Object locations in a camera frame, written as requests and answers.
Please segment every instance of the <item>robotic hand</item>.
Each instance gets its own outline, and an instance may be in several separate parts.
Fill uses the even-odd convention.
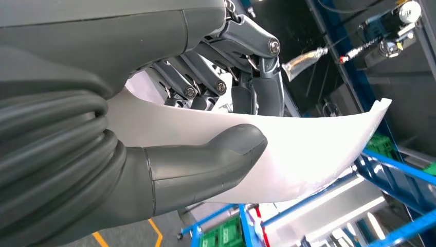
[[[252,125],[169,147],[125,147],[106,129],[106,100],[129,75],[150,67],[173,78],[159,61],[195,63],[198,54],[232,68],[237,112],[252,113],[257,101],[259,114],[281,115],[278,41],[226,12],[222,0],[0,3],[0,246],[65,244],[244,178],[267,145]],[[211,97],[222,93],[216,78],[200,75]]]
[[[283,116],[280,43],[226,0],[224,28],[201,40],[193,50],[154,63],[146,71],[167,91],[166,105],[211,110],[227,88],[202,56],[233,75],[233,112]]]

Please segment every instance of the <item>screw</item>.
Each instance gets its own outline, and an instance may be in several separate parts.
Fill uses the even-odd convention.
[[[269,42],[269,51],[273,55],[278,54],[280,51],[279,41],[277,41],[276,39],[271,39]]]
[[[218,93],[224,94],[227,90],[226,84],[223,81],[219,81],[218,84],[216,84],[216,90],[218,90]]]
[[[195,89],[191,86],[185,88],[185,95],[188,99],[192,99],[195,96]]]

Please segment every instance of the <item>green crate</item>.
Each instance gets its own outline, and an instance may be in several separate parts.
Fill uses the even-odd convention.
[[[201,236],[200,247],[220,247],[220,229],[204,233]]]
[[[245,247],[239,215],[205,232],[199,247]]]
[[[387,136],[374,134],[367,143],[366,148],[393,160],[399,160],[398,154],[394,150],[392,142]]]
[[[435,176],[436,175],[436,162],[431,163],[423,171],[428,173],[428,174],[431,174],[431,175]]]
[[[244,234],[239,215],[224,222],[221,225],[221,246],[220,247],[244,247]]]

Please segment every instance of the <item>red pole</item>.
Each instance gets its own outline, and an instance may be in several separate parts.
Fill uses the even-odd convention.
[[[260,210],[259,210],[259,206],[258,206],[258,205],[255,207],[255,210],[256,210],[256,214],[258,215],[259,219],[261,219],[262,216],[261,216],[261,214],[260,214]],[[269,246],[269,241],[268,241],[268,236],[267,236],[267,234],[265,233],[265,228],[264,228],[264,227],[262,227],[262,232],[263,232],[263,239],[265,240],[265,245],[266,245],[266,247],[270,247],[270,246]]]

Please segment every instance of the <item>white curved panel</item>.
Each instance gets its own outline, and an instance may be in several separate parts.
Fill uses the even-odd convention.
[[[126,146],[199,145],[238,124],[257,126],[268,146],[235,188],[209,202],[267,203],[306,197],[335,180],[361,153],[390,99],[363,114],[287,118],[195,111],[142,101],[123,90],[108,100],[109,129]]]

